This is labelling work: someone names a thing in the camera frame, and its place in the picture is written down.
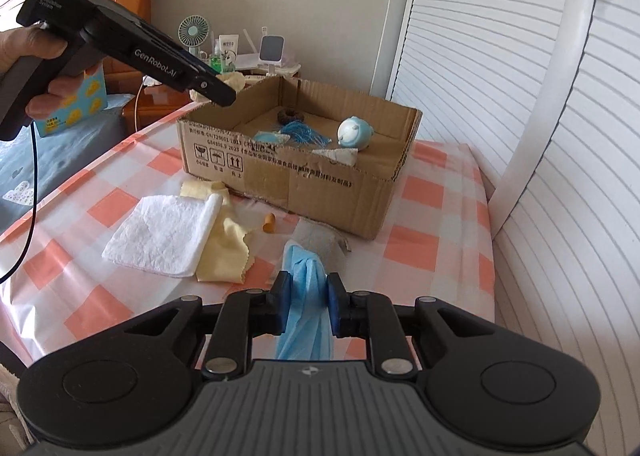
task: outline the tissue box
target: tissue box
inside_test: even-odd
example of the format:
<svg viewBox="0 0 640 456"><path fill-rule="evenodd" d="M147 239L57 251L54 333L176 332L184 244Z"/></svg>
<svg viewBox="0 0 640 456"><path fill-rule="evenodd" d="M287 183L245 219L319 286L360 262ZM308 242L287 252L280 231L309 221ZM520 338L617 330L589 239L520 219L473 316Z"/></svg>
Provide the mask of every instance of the tissue box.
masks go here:
<svg viewBox="0 0 640 456"><path fill-rule="evenodd" d="M311 150L253 140L272 131L283 108L305 113L305 122L337 147L337 130L350 116L373 126L370 146L354 167ZM365 239L376 237L422 113L352 92L299 79L270 77L238 93L232 106L203 104L177 123L186 172L222 181L312 220Z"/></svg>
<svg viewBox="0 0 640 456"><path fill-rule="evenodd" d="M100 66L95 75L84 78L78 93L65 99L62 107L48 120L36 122L38 134L41 137L55 134L90 118L106 107L107 88L104 85L104 71Z"/></svg>

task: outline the yellow cloth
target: yellow cloth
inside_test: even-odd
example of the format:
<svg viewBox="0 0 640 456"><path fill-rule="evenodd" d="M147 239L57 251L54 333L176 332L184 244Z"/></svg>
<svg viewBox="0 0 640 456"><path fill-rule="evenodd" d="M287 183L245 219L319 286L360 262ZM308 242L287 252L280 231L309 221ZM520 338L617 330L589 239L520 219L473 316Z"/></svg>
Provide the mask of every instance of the yellow cloth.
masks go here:
<svg viewBox="0 0 640 456"><path fill-rule="evenodd" d="M224 201L196 268L196 277L200 282L242 283L254 257L245 243L250 231L236 222L229 190L222 182L193 179L184 182L180 191L180 196L201 200L211 194L221 194Z"/></svg>

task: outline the small teal fan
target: small teal fan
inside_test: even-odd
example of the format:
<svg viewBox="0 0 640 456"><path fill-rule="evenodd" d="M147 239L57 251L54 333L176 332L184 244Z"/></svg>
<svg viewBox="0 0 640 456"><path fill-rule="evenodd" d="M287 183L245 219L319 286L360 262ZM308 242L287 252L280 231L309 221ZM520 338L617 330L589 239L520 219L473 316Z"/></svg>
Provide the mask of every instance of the small teal fan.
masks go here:
<svg viewBox="0 0 640 456"><path fill-rule="evenodd" d="M178 39L189 48L189 53L196 57L200 54L200 46L209 36L209 22L202 16L189 16L178 28Z"/></svg>

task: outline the white paper piece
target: white paper piece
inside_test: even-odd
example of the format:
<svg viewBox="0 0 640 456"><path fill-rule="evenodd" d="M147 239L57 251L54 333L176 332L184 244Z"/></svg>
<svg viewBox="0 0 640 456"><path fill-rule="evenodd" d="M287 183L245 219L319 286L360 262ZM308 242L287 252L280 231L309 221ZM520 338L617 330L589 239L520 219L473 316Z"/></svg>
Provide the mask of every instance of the white paper piece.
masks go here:
<svg viewBox="0 0 640 456"><path fill-rule="evenodd" d="M33 188L30 187L28 181L23 181L14 190L2 196L2 199L25 207L33 207Z"/></svg>
<svg viewBox="0 0 640 456"><path fill-rule="evenodd" d="M353 167L358 161L357 149L315 149L311 152L313 154L319 154L320 156L326 156L329 160L343 163L349 167Z"/></svg>

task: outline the human hand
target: human hand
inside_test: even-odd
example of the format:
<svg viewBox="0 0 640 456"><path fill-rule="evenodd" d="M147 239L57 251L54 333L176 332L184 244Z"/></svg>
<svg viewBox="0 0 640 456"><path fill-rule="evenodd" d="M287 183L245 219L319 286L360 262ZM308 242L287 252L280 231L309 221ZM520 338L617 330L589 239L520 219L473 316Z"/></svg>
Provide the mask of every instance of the human hand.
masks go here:
<svg viewBox="0 0 640 456"><path fill-rule="evenodd" d="M35 26L0 32L0 74L7 73L20 57L33 55L41 59L55 59L65 49L66 42L63 39ZM99 67L100 64L97 64L86 73L93 75ZM64 99L76 94L83 80L84 74L52 80L47 93L33 97L25 112L34 120L46 120L62 106Z"/></svg>

